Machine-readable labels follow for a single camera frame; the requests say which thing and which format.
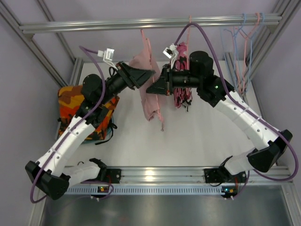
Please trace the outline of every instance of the pink fabric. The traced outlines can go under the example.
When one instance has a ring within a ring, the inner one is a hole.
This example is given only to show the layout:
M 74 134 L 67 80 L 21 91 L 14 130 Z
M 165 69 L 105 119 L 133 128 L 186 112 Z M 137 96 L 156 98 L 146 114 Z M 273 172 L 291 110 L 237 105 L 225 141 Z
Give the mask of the pink fabric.
M 154 74 L 142 87 L 139 88 L 139 92 L 145 118 L 150 121 L 155 116 L 157 116 L 162 122 L 163 131 L 164 118 L 161 115 L 160 107 L 164 104 L 165 97 L 162 95 L 146 93 L 146 89 L 159 78 L 161 72 L 155 58 L 151 54 L 151 45 L 149 40 L 145 38 L 143 30 L 141 30 L 141 34 L 143 38 L 144 48 L 141 53 L 136 55 L 129 62 L 129 65 L 138 69 L 152 69 L 156 71 L 156 74 Z
M 179 52 L 178 59 L 175 63 L 175 68 L 177 70 L 187 70 L 187 46 L 184 42 L 180 43 L 177 47 L 177 51 Z M 174 105 L 179 108 L 183 103 L 192 101 L 192 93 L 190 88 L 182 89 L 176 88 L 174 89 Z

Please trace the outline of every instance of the drawstring bag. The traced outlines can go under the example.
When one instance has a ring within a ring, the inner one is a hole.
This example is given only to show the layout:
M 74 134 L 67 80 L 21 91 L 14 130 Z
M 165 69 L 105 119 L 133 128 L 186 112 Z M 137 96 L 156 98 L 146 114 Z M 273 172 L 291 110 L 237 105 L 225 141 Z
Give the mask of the drawstring bag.
M 187 70 L 187 46 L 184 42 L 177 46 L 177 51 L 179 52 L 178 58 L 174 63 L 175 69 L 177 71 Z M 177 108 L 184 106 L 187 108 L 192 102 L 192 92 L 190 88 L 176 88 L 174 89 L 174 105 Z
M 141 30 L 141 35 L 144 48 L 140 54 L 136 55 L 129 62 L 129 66 L 137 69 L 152 69 L 156 71 L 156 74 L 154 74 L 143 86 L 139 88 L 139 92 L 145 118 L 150 121 L 157 116 L 162 123 L 161 130 L 163 131 L 164 119 L 161 115 L 160 108 L 165 103 L 165 97 L 162 95 L 146 93 L 146 89 L 160 77 L 161 72 L 154 56 L 151 54 L 151 44 L 150 41 L 145 38 L 143 30 Z
M 62 87 L 58 91 L 58 102 L 60 105 L 60 118 L 58 121 L 61 122 L 58 130 L 59 136 L 61 136 L 68 128 L 73 116 L 79 109 L 80 104 L 84 101 L 84 96 L 80 93 L 82 87 L 82 85 L 66 86 Z M 86 138 L 86 141 L 104 140 L 107 135 L 108 128 L 111 130 L 111 137 L 113 136 L 113 129 L 116 129 L 117 126 L 112 122 L 112 115 L 118 101 L 119 97 L 115 96 L 111 101 L 104 105 L 109 109 L 109 112 L 99 127 L 97 127 L 96 130 Z

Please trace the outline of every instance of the white tabletop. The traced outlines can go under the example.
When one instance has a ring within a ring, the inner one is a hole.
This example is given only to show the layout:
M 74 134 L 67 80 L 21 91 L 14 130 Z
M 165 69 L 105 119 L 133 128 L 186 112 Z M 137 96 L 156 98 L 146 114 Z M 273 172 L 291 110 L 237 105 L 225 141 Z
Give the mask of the white tabletop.
M 99 65 L 105 77 L 109 76 L 108 65 Z M 231 83 L 225 62 L 220 61 L 220 65 L 225 79 Z M 99 74 L 92 63 L 85 63 L 79 83 L 91 73 Z M 113 115 L 118 129 L 112 140 L 101 145 L 81 145 L 67 165 L 97 158 L 108 166 L 218 166 L 227 157 L 253 148 L 234 123 L 201 100 L 195 89 L 192 94 L 189 112 L 176 109 L 174 98 L 166 97 L 162 132 L 158 119 L 150 122 L 145 119 L 139 91 L 125 89 Z M 247 100 L 260 113 L 252 85 Z

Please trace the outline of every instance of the orange camouflage bag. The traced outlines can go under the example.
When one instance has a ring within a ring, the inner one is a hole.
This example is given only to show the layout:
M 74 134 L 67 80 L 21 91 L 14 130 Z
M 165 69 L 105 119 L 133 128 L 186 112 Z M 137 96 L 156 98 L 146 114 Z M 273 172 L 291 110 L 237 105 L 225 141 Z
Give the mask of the orange camouflage bag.
M 61 122 L 60 128 L 58 130 L 59 136 L 61 136 L 64 133 L 64 131 L 68 128 L 72 117 L 75 115 L 75 113 L 79 109 L 80 104 L 84 100 L 84 96 L 80 93 L 82 87 L 82 85 L 66 86 L 59 89 L 58 91 L 58 102 L 60 105 L 61 116 L 58 120 Z M 115 128 L 116 126 L 112 123 L 111 118 L 118 101 L 119 97 L 116 96 L 104 105 L 106 108 L 109 109 L 109 112 L 106 115 L 102 124 L 100 124 L 100 126 L 86 138 L 86 141 L 104 140 L 107 135 L 108 127 L 110 127 L 111 132 L 113 133 L 113 128 Z

